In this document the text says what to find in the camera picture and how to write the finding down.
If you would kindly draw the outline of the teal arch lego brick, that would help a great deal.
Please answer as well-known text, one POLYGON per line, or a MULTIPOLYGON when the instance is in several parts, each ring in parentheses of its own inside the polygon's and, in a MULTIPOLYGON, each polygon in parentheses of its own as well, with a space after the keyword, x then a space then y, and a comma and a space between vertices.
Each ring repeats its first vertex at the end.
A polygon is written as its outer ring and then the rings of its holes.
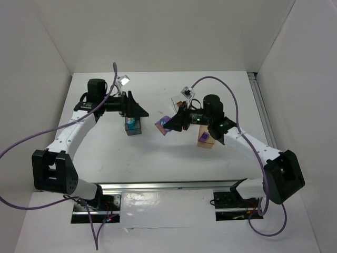
POLYGON ((125 118, 125 123, 129 128, 135 127, 135 119, 134 118, 125 118))

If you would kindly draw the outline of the purple arch lego brick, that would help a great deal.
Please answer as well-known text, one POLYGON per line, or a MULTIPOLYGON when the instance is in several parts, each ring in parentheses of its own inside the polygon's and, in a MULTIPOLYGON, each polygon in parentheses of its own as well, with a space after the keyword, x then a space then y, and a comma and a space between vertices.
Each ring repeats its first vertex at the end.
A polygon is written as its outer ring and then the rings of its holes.
POLYGON ((154 125, 157 127, 157 129, 165 136, 168 132, 170 132, 170 129, 166 129, 164 125, 170 120, 171 118, 167 115, 160 118, 154 125))

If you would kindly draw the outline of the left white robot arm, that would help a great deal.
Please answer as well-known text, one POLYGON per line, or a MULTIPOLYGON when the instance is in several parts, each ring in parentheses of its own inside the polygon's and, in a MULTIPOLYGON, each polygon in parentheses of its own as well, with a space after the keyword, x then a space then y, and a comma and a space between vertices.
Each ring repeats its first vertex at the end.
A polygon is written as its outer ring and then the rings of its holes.
POLYGON ((86 135, 105 112, 118 112, 124 118, 134 119, 149 116, 134 100, 131 91, 122 90, 129 80, 126 75, 116 78, 116 94, 112 94, 104 79, 88 81, 87 92, 74 107, 69 123, 50 145, 32 154, 35 189, 79 197, 94 209, 103 203, 102 187, 80 179, 73 159, 86 135))

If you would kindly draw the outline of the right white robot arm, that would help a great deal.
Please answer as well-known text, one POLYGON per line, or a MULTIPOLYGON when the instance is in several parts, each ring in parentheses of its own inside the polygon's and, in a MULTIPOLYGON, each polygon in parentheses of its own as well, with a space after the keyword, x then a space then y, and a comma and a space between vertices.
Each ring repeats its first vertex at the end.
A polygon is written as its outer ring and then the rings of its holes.
POLYGON ((273 203, 281 205, 304 187, 305 181, 295 153, 290 150, 282 152, 240 131, 237 124, 225 116, 223 103, 217 95, 205 96, 201 109, 194 109, 183 102, 177 114, 163 127, 181 132, 191 124, 206 126, 214 140, 262 166, 262 178, 242 179, 232 185, 231 191, 238 198, 268 197, 273 203))

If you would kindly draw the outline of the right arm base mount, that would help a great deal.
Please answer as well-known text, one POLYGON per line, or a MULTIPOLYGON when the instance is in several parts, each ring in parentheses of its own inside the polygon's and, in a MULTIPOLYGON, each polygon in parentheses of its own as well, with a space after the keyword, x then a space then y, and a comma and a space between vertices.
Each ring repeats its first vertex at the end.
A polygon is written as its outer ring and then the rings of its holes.
POLYGON ((214 192, 210 205, 215 208, 216 221, 262 219, 256 212, 259 200, 256 198, 242 199, 231 192, 214 192))

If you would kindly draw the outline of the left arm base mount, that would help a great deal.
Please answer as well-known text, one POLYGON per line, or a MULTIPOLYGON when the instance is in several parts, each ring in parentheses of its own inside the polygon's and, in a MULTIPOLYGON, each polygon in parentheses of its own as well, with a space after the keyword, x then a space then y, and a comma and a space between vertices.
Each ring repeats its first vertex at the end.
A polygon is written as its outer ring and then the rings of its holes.
MULTIPOLYGON (((121 194, 105 194, 103 203, 98 207, 88 206, 93 223, 119 223, 120 222, 121 194)), ((77 202, 73 205, 71 223, 86 224, 89 223, 89 216, 83 203, 77 202)))

